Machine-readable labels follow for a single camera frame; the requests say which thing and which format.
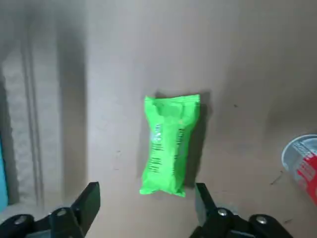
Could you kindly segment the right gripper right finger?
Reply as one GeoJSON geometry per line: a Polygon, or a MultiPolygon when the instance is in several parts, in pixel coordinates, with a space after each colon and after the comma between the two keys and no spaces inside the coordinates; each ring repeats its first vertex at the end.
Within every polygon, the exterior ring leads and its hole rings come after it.
{"type": "Polygon", "coordinates": [[[199,225],[192,238],[292,238],[272,216],[253,214],[245,220],[214,203],[205,183],[195,184],[195,208],[199,225]]]}

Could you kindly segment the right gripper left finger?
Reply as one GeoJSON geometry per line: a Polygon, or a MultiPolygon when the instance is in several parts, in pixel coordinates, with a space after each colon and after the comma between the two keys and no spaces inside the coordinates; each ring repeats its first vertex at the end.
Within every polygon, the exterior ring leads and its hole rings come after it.
{"type": "Polygon", "coordinates": [[[91,182],[69,207],[53,210],[42,219],[14,215],[0,224],[2,238],[84,238],[101,205],[100,184],[91,182]]]}

